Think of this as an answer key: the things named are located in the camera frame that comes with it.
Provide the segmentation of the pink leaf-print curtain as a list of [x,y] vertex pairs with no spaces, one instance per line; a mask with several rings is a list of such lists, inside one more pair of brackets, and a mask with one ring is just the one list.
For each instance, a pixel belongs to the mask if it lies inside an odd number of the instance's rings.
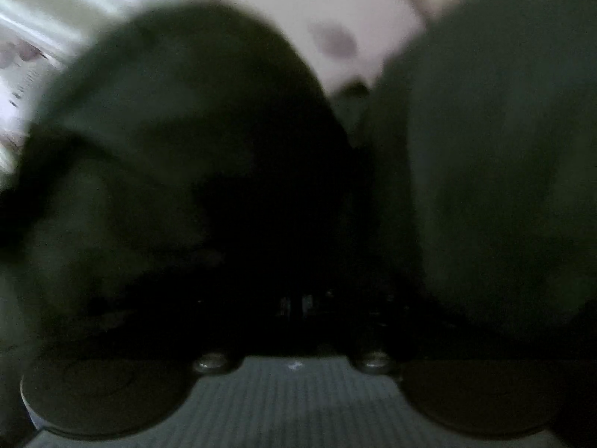
[[[111,27],[196,0],[1,0],[1,180],[9,183],[47,82]],[[389,54],[458,0],[218,0],[276,25],[334,91],[371,82]]]

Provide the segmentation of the black jacket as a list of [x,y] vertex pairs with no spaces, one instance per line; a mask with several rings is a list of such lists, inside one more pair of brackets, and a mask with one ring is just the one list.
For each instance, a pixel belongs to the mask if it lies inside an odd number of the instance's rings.
[[1,434],[24,367],[394,352],[596,428],[596,0],[465,0],[327,96],[228,3],[115,27],[1,192]]

